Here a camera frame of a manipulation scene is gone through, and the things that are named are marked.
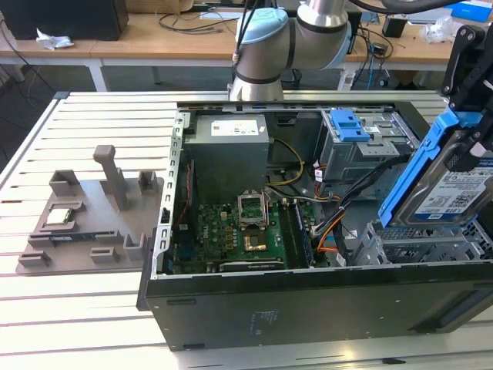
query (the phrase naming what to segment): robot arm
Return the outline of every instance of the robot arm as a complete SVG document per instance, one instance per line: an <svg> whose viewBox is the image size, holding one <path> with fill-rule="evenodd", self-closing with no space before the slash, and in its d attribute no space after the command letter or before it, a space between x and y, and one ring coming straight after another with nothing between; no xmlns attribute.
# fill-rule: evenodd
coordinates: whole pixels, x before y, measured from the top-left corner
<svg viewBox="0 0 493 370"><path fill-rule="evenodd" d="M409 14L459 0L383 0L385 8L350 1L373 12ZM307 0L298 8L296 19L288 19L287 13L278 8L254 8L247 13L245 17L251 15L250 21L243 29L242 22L238 22L236 32L241 40L234 58L236 77L229 88L230 100L282 100L280 74L284 69L338 66L350 45L345 4L346 0Z"/></svg>

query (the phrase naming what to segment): white table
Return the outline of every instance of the white table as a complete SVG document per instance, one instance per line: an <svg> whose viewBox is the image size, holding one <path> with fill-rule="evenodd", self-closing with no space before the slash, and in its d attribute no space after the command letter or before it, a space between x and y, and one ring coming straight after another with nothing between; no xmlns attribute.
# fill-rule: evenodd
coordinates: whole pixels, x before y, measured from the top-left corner
<svg viewBox="0 0 493 370"><path fill-rule="evenodd" d="M412 101L433 120L445 107L432 92L287 92L287 99ZM480 369L493 364L493 309L449 335L309 345L171 352L149 312L135 308L140 273L15 275L51 189L54 170L80 180L103 173L97 144L116 146L126 177L165 170L176 102L225 100L224 92L73 93L53 100L0 176L0 369L383 368Z"/></svg>

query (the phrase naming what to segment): computer case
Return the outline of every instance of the computer case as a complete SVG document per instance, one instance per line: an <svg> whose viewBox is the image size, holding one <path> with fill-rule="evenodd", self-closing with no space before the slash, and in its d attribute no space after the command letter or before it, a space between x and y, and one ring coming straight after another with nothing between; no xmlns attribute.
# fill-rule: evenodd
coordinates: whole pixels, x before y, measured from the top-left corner
<svg viewBox="0 0 493 370"><path fill-rule="evenodd" d="M17 40L35 39L39 29L72 39L115 41L129 21L125 0L0 0L0 10Z"/></svg>
<svg viewBox="0 0 493 370"><path fill-rule="evenodd" d="M226 121L233 128L235 125L240 127L245 121L252 126L257 123L258 131L254 130L251 136L242 136L246 133L241 129L230 129L224 133L225 136L215 137L229 135L235 140L252 141L258 140L260 134L269 133L270 139L279 141L283 137L302 153L300 142L294 138L306 137L302 134L307 123L305 115L318 115L320 121L328 119L324 122L331 125L328 113L333 109L354 111L364 122L365 131L375 135L374 140L378 135L386 136L386 141L390 140L399 150L404 150L405 146L415 148L430 127L410 103L368 101L357 106L351 103L286 101L236 103L234 106L218 102L179 103L169 164L166 166L168 185L163 194L162 215L154 243L149 245L138 303L139 309L153 313L171 351L448 333L493 304L493 242L483 215L467 227L460 227L460 234L456 235L459 240L473 240L466 244L480 255L460 256L458 252L462 242L460 245L448 243L441 249L441 239L429 230L426 233L406 230L403 237L398 237L402 234L399 230L391 230L395 234L388 241L373 227L365 227L368 221L368 225L372 225L376 217L380 204L377 195L385 182L381 181L375 185L374 199L370 194L362 193L360 200L347 209L344 226L349 231L343 231L346 247L341 246L337 252L343 261L338 260L339 255L332 261L327 254L333 252L328 251L325 252L328 265L322 265L312 250L314 254L308 259L311 260L310 267L306 268L306 265L299 264L300 260L296 260L297 266L293 267L295 264L290 261L290 255L296 251L301 260L307 260L305 227L320 221L317 219L310 224L312 219L305 219L307 203L293 203L287 198L278 203L274 200L276 194L272 193L269 196L270 210L266 211L270 221L260 227L246 226L243 229L240 227L242 210L234 202L221 200L219 204L210 204L200 199L199 182L203 178L197 176L199 171L196 168L201 165L200 158L197 159L197 153L191 147L194 144L190 142L190 137L193 139L196 135L195 125L206 125L206 131L214 133L220 132ZM258 115L265 115L265 120L254 119ZM388 137L392 135L391 131L395 134L397 130L395 123L409 142L400 144L399 138ZM320 133L315 145L327 147L324 138L332 132L325 124L319 131L313 131ZM278 151L285 148L281 143L274 146L272 140L269 167L288 167L292 153L287 151L287 156L280 158ZM214 145L229 144L217 141ZM314 156L324 158L325 149L320 154L313 146L310 144L315 149ZM211 161L207 169L217 167L214 170L216 176L224 176L232 183L241 177L251 181L243 170L247 165L236 161L251 150L237 152L239 154L231 151L222 160ZM347 159L359 161L359 157L351 158ZM234 165L233 171L226 167L229 162ZM264 166L257 160L248 164L251 167L256 165ZM269 175L275 176L273 172L270 170ZM297 186L308 189L310 186L303 183L311 185L311 181L307 175L305 180L301 180L302 185ZM216 187L219 193L226 189L225 186ZM257 191L257 197L267 197L261 190ZM243 197L245 193L238 197L238 203ZM250 237L253 230L259 235L255 243ZM266 232L267 239L260 241L260 236ZM401 258L383 262L375 258L371 261L371 254L365 252L368 260L357 262L363 253L360 247L366 248L370 239L382 241L383 249L388 247L387 242L400 248ZM283 243L285 258L274 261L279 243ZM433 252L430 256L439 250L443 255L430 259L411 253L410 248L423 243L430 244L429 251ZM257 252L252 251L252 246L258 248ZM377 245L372 248L379 251ZM391 256L391 252L387 249L387 256ZM456 252L455 257L447 257ZM286 268L279 267L279 263L285 263Z"/></svg>

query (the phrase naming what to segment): metal frame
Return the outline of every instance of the metal frame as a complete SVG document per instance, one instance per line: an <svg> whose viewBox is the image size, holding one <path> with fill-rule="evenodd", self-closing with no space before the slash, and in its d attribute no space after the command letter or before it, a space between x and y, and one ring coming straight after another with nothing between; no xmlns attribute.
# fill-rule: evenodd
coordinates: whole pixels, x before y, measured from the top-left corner
<svg viewBox="0 0 493 370"><path fill-rule="evenodd" d="M432 122L446 104L434 92L286 92L286 100L311 102L335 100L357 102L412 101L420 114ZM69 99L79 103L139 103L179 101L224 101L225 92L74 92ZM54 100L36 123L28 139L0 176L0 197L15 203L0 203L0 364L2 368L36 368L51 370L56 367L105 368L118 366L120 370L135 370L142 363L161 364L169 370L214 367L221 370L241 368L275 368L315 370L320 368L384 369L383 358L396 358L407 363L402 370L490 369L493 363L493 309L489 309L457 331L447 335L416 337L373 338L357 341L337 341L305 345L232 348L218 351L183 351L171 353L164 342L155 319L149 313L139 313L133 306L140 273L64 275L54 277L16 277L11 271L17 265L18 253L25 247L26 234L19 234L18 226L26 228L32 218L39 216L49 193L39 185L48 183L39 171L18 174L30 160L50 159L52 150L43 144L45 133L55 132L54 115L63 101ZM167 119L159 127L167 127ZM133 137L120 136L131 119L118 120L112 128L111 141L131 157L145 159L145 167L153 167L156 156L163 155L162 146L169 146L169 137L145 134L154 129L134 128ZM157 119L148 122L157 123ZM72 121L71 133L89 131L94 127L88 119ZM70 153L80 153L77 146ZM162 176L165 171L159 164ZM132 172L130 164L127 171ZM84 177L99 176L80 170Z"/></svg>

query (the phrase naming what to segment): hard drive label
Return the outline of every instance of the hard drive label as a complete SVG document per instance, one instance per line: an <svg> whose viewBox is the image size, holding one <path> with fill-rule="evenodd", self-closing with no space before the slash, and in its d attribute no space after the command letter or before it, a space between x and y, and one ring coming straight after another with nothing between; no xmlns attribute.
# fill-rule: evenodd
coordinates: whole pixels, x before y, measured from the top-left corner
<svg viewBox="0 0 493 370"><path fill-rule="evenodd" d="M447 172L416 210L422 220L440 220L464 213L486 190L493 177L490 160L482 160L470 172Z"/></svg>

